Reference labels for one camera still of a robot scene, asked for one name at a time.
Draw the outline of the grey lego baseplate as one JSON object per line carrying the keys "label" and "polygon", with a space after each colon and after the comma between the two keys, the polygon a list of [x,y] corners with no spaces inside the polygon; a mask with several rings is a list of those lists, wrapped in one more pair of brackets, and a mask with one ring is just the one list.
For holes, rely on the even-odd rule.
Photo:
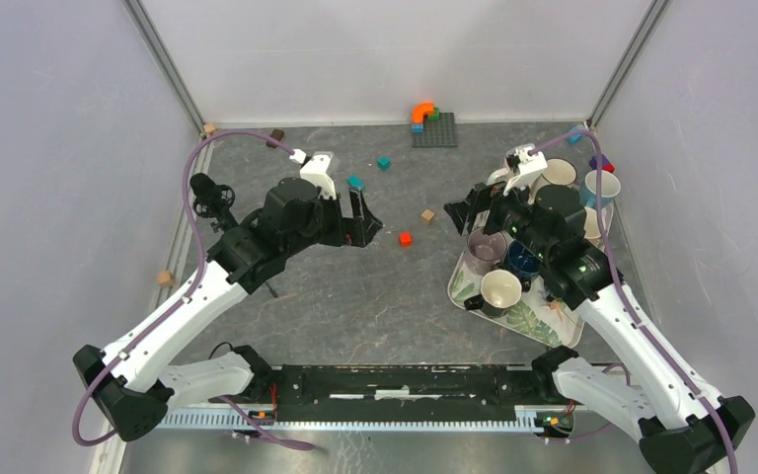
{"label": "grey lego baseplate", "polygon": [[456,148],[458,133],[454,113],[441,113],[440,120],[424,121],[423,133],[412,132],[413,148]]}

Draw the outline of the light blue mug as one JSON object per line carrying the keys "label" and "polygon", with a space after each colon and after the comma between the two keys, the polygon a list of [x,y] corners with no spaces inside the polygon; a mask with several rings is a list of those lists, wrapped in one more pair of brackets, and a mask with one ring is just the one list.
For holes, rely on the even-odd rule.
{"label": "light blue mug", "polygon": [[581,183],[578,194],[579,202],[585,207],[605,209],[619,195],[622,185],[619,179],[605,170],[588,172]]}

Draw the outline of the green lego brick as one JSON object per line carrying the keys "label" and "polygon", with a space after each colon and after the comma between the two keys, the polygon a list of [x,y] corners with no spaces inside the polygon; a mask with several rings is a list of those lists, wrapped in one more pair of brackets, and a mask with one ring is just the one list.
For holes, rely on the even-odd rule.
{"label": "green lego brick", "polygon": [[440,109],[438,107],[434,107],[426,116],[425,118],[428,121],[437,121],[440,120]]}

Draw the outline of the cream white mug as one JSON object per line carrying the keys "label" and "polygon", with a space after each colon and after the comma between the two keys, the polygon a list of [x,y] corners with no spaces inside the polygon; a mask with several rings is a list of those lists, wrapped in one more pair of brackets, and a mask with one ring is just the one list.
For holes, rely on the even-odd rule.
{"label": "cream white mug", "polygon": [[550,186],[572,186],[577,179],[577,171],[569,161],[562,158],[552,158],[547,161],[547,168],[534,181],[531,192],[536,194],[540,189]]}

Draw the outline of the black mug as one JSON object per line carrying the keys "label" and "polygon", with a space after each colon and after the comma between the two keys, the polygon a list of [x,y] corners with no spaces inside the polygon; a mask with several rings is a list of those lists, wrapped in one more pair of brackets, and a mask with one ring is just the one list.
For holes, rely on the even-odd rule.
{"label": "black mug", "polygon": [[483,276],[480,291],[463,304],[467,311],[478,311],[488,318],[504,315],[521,299],[521,280],[507,270],[494,270]]}

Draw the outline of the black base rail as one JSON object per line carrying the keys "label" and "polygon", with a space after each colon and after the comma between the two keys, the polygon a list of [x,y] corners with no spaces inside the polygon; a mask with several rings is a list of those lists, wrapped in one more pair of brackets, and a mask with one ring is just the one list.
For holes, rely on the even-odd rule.
{"label": "black base rail", "polygon": [[571,401],[528,365],[283,365],[232,396],[279,422],[506,422],[516,407]]}

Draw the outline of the red cube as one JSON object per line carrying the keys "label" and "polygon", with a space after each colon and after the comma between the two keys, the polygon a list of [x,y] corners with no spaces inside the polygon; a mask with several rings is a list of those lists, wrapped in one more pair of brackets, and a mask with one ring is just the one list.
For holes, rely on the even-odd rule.
{"label": "red cube", "polygon": [[410,247],[414,242],[413,236],[409,232],[402,232],[399,234],[399,245],[401,247]]}

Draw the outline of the pink mug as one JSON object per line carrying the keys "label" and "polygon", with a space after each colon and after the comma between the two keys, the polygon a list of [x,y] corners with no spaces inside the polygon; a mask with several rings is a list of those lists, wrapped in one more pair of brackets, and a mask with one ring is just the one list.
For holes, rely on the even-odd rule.
{"label": "pink mug", "polygon": [[597,212],[595,209],[586,207],[586,217],[583,225],[584,238],[594,247],[602,250],[604,248],[601,225],[598,222]]}

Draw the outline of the navy blue mug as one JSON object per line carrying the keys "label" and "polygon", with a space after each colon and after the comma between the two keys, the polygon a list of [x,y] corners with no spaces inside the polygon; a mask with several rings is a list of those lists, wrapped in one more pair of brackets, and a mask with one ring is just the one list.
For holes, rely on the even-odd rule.
{"label": "navy blue mug", "polygon": [[519,279],[523,292],[529,292],[539,275],[540,261],[520,242],[513,241],[507,248],[503,267]]}

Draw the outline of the white floral mug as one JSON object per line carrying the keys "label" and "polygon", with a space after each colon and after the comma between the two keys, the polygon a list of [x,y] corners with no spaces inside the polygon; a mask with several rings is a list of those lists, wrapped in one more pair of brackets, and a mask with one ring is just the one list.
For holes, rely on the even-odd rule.
{"label": "white floral mug", "polygon": [[506,182],[511,178],[511,176],[512,176],[512,173],[508,168],[497,169],[493,171],[492,173],[490,173],[490,175],[488,176],[486,180],[486,185],[492,186],[499,182]]}

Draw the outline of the purple and red block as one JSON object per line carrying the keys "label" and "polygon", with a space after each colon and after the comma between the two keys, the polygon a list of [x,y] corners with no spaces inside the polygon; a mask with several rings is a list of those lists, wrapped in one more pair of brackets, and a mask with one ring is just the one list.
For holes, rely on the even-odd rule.
{"label": "purple and red block", "polygon": [[614,173],[616,170],[615,166],[609,161],[605,154],[591,157],[589,160],[589,168],[591,170],[602,169],[608,173]]}

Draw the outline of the teal cube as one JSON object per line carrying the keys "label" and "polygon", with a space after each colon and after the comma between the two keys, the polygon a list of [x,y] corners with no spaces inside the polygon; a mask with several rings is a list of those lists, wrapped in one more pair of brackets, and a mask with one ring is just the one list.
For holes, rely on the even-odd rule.
{"label": "teal cube", "polygon": [[382,171],[387,171],[391,167],[391,165],[392,165],[392,161],[387,156],[381,156],[377,160],[377,166]]}

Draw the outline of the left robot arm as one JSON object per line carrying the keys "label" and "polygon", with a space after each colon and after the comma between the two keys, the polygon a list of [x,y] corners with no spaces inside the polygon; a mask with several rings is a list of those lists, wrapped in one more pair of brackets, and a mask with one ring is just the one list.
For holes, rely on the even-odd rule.
{"label": "left robot arm", "polygon": [[221,236],[200,255],[190,279],[138,326],[103,348],[86,345],[74,354],[86,387],[72,422],[81,445],[91,445],[80,435],[88,402],[105,415],[113,435],[133,441],[189,404],[235,394],[247,402],[263,400],[269,374],[236,352],[184,366],[172,361],[218,316],[281,274],[291,257],[316,244],[364,248],[383,227],[358,188],[348,191],[352,215],[345,217],[338,196],[286,178],[266,193],[261,207],[237,220],[230,187],[203,173],[190,185],[196,215],[214,219]]}

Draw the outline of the light blue block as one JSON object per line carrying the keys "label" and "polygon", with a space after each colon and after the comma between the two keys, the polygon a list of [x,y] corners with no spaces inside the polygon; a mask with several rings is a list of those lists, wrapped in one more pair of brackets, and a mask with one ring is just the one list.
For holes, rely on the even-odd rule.
{"label": "light blue block", "polygon": [[585,129],[585,126],[581,123],[578,125],[575,125],[570,131],[572,132],[572,135],[567,138],[567,142],[569,144],[577,144],[580,139],[582,138],[582,134],[580,133],[582,130]]}

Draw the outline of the mauve purple mug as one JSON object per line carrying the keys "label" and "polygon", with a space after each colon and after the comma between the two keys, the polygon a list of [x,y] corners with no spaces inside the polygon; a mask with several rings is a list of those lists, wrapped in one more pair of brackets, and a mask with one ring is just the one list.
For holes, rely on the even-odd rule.
{"label": "mauve purple mug", "polygon": [[473,275],[483,277],[502,261],[507,247],[501,232],[486,234],[483,227],[476,228],[468,235],[463,263]]}

